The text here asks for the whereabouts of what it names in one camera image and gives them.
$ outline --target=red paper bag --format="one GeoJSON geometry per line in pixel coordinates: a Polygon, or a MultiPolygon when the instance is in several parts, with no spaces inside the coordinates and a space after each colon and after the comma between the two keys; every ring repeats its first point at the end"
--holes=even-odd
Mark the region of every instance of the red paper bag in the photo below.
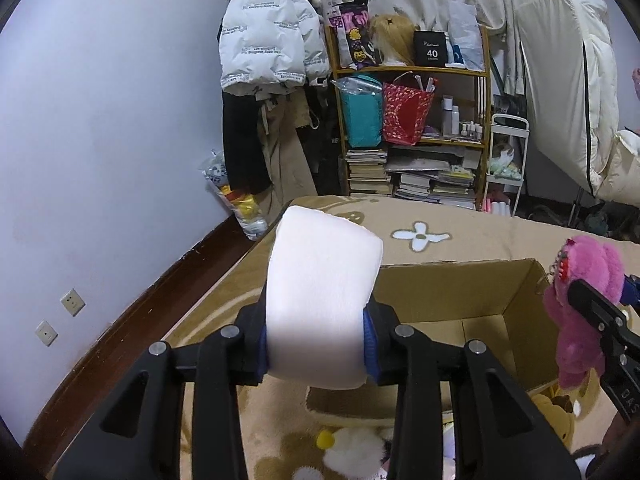
{"type": "Polygon", "coordinates": [[[383,85],[385,105],[382,134],[386,142],[414,146],[422,137],[435,92],[397,85],[396,81],[405,74],[393,83],[383,85]]]}

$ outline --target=teal bag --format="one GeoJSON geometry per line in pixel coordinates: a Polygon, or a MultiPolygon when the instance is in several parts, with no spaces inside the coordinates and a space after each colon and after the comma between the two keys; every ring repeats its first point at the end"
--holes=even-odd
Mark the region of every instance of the teal bag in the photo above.
{"type": "MultiPolygon", "coordinates": [[[[380,83],[366,75],[357,78],[380,83]]],[[[382,92],[371,95],[353,95],[340,92],[342,115],[347,139],[352,148],[374,148],[382,141],[382,92]]]]}

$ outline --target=wooden baseboard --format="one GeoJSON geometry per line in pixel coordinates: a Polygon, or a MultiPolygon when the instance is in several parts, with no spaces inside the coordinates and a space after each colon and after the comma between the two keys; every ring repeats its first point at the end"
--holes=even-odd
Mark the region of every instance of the wooden baseboard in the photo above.
{"type": "Polygon", "coordinates": [[[23,445],[43,474],[123,373],[252,246],[234,216],[222,222],[132,304],[60,384],[23,445]]]}

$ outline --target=jacket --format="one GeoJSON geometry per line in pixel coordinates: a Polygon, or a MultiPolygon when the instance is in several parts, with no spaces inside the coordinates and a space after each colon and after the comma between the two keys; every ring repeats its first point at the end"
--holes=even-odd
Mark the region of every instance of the jacket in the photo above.
{"type": "Polygon", "coordinates": [[[288,94],[326,76],[320,19],[307,0],[231,0],[220,34],[222,89],[237,96],[288,94]]]}

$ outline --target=power socket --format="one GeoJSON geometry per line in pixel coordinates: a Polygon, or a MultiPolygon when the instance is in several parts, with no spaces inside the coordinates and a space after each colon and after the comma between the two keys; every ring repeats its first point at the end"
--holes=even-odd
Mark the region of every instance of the power socket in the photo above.
{"type": "Polygon", "coordinates": [[[40,338],[40,341],[42,341],[45,346],[50,346],[58,337],[58,332],[53,330],[53,327],[47,321],[43,321],[36,329],[36,336],[40,338]]]}
{"type": "Polygon", "coordinates": [[[60,298],[60,303],[72,316],[75,316],[84,307],[84,301],[74,288],[60,298]]]}

